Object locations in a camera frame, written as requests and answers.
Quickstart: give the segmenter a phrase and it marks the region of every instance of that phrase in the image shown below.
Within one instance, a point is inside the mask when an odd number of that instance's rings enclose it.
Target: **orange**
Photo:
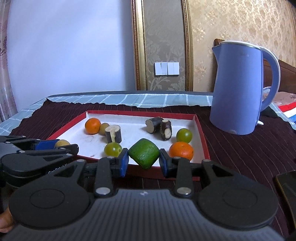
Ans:
[[[85,123],[85,130],[89,134],[97,134],[100,130],[101,122],[97,118],[90,118]]]
[[[190,161],[193,158],[193,147],[186,142],[175,142],[171,145],[169,149],[170,157],[180,156],[189,159]]]

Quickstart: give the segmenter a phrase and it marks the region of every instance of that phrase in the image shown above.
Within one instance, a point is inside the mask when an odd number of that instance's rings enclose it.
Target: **green tomato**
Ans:
[[[186,128],[182,128],[178,130],[177,136],[176,136],[177,141],[182,141],[189,143],[192,140],[192,132]]]
[[[121,151],[122,151],[121,145],[119,145],[116,142],[108,143],[104,148],[104,152],[107,156],[118,157]]]

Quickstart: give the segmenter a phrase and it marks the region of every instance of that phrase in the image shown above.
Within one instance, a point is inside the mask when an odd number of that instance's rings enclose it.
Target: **maroon cloth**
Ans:
[[[136,108],[125,105],[73,104],[45,101],[30,118],[22,120],[11,135],[25,135],[28,138],[46,139],[70,120],[86,110],[125,110],[144,112],[169,112],[197,114],[204,132],[210,157],[213,161],[252,178],[277,193],[273,178],[296,169],[295,132],[288,122],[281,118],[261,116],[263,126],[257,126],[249,135],[233,135],[213,126],[209,120],[210,107],[170,106],[164,108]],[[195,191],[200,184],[195,182]],[[127,176],[114,180],[115,187],[122,188],[172,188],[173,181],[155,180]],[[282,197],[280,207],[272,226],[284,237],[292,229],[291,215]]]

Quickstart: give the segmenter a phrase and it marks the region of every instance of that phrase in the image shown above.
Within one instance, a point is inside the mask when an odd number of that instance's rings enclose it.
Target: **light switch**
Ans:
[[[161,62],[161,73],[162,75],[168,75],[168,63]]]
[[[160,62],[155,62],[154,67],[155,67],[155,75],[162,75],[161,63]]]
[[[174,75],[179,75],[180,74],[179,62],[173,62],[173,63],[174,63]]]
[[[168,62],[168,75],[174,75],[174,63]]]

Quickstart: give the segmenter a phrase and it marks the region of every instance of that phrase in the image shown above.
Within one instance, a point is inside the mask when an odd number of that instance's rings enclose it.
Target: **blue kettle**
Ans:
[[[241,41],[223,41],[212,48],[218,63],[210,121],[236,135],[252,133],[260,112],[279,90],[281,79],[277,57],[270,50]],[[272,85],[262,101],[263,59],[272,69]]]

